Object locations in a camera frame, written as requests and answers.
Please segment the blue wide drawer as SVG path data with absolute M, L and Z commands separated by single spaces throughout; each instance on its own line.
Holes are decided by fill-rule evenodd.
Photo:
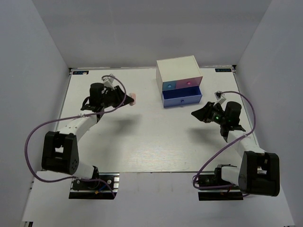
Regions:
M 201 101 L 202 92 L 199 86 L 166 90 L 162 92 L 163 107 L 196 104 Z

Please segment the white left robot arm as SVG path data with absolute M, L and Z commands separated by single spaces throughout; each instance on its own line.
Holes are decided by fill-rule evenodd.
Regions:
M 84 179 L 85 185 L 91 189 L 98 187 L 98 168 L 80 161 L 78 142 L 100 121 L 106 108 L 116 109 L 134 104 L 135 94 L 127 95 L 120 86 L 91 84 L 89 96 L 83 100 L 79 118 L 73 119 L 59 131 L 49 131 L 45 135 L 42 168 Z

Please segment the light blue small drawer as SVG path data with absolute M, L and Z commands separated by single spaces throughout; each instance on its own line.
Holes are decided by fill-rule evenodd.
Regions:
M 166 91 L 166 90 L 174 90 L 176 88 L 176 81 L 166 81 L 163 82 L 162 84 L 162 90 Z

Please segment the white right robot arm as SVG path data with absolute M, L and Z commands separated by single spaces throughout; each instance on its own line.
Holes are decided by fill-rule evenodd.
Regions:
M 220 134 L 242 157 L 240 166 L 219 164 L 214 176 L 208 181 L 201 175 L 194 176 L 193 182 L 201 191 L 238 187 L 244 194 L 276 197 L 280 192 L 280 161 L 275 153 L 261 149 L 240 125 L 241 105 L 229 101 L 225 109 L 219 103 L 207 102 L 192 116 L 204 123 L 220 125 Z

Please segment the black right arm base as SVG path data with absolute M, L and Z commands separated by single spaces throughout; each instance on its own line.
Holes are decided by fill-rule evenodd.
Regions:
M 214 173 L 200 175 L 195 185 L 204 188 L 198 190 L 199 201 L 241 201 L 244 198 L 238 186 L 216 179 Z

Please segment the pink eraser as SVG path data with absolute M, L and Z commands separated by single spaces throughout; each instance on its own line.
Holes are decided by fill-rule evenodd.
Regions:
M 129 96 L 133 99 L 133 101 L 130 103 L 131 106 L 136 104 L 136 94 L 130 93 Z

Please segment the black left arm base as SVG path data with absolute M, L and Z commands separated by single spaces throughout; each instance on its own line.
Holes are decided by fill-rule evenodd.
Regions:
M 113 200 L 118 192 L 119 173 L 99 173 L 103 182 L 85 182 L 82 180 L 73 180 L 69 192 L 69 199 L 74 200 Z

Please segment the pink drawer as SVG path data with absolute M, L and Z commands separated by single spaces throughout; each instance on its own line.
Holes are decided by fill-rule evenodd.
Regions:
M 181 79 L 176 82 L 176 89 L 200 86 L 203 77 Z

